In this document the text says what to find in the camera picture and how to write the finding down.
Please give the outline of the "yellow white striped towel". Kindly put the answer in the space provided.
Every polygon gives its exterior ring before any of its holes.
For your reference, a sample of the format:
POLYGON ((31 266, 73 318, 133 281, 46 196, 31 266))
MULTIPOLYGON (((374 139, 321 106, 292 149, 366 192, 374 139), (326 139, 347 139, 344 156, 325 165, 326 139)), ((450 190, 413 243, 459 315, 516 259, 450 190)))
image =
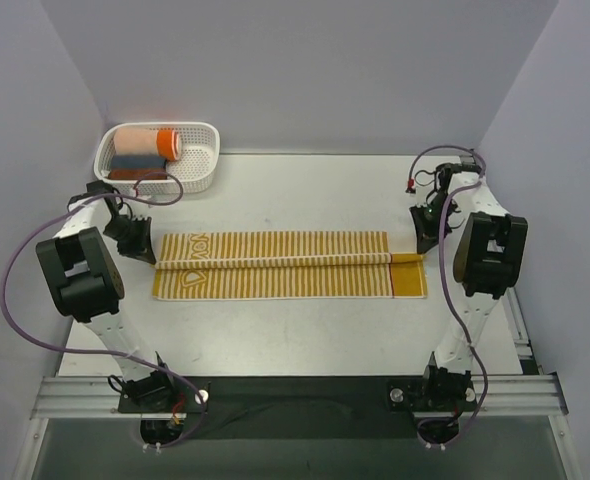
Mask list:
POLYGON ((423 257, 384 231, 167 234, 157 300, 424 298, 423 257))

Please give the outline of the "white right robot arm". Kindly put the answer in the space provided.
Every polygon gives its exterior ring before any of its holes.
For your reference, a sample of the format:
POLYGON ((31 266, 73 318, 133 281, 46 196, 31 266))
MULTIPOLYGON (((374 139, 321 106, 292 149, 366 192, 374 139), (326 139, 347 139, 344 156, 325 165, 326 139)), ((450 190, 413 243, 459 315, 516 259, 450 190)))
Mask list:
POLYGON ((445 298, 453 319, 423 377, 412 379, 406 403, 412 412, 461 413, 476 402, 476 345, 492 310, 519 278, 528 222, 500 205, 476 162, 442 163, 429 175, 427 183, 414 174, 407 182, 416 199, 410 209, 416 250, 437 251, 440 282, 459 285, 463 303, 445 298))

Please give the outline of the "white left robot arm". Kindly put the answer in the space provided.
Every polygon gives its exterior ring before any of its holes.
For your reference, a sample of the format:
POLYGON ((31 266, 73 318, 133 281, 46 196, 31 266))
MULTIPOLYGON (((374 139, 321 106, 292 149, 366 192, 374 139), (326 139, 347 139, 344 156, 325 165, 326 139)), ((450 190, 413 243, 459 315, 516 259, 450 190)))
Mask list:
POLYGON ((177 399, 177 387, 160 355, 130 324, 121 303, 125 286, 105 244, 149 265, 156 263, 152 219, 137 214, 117 190, 102 181, 68 203, 71 216, 53 238, 36 245, 37 258, 58 312, 84 325, 101 341, 121 374, 109 386, 140 411, 163 412, 177 399))

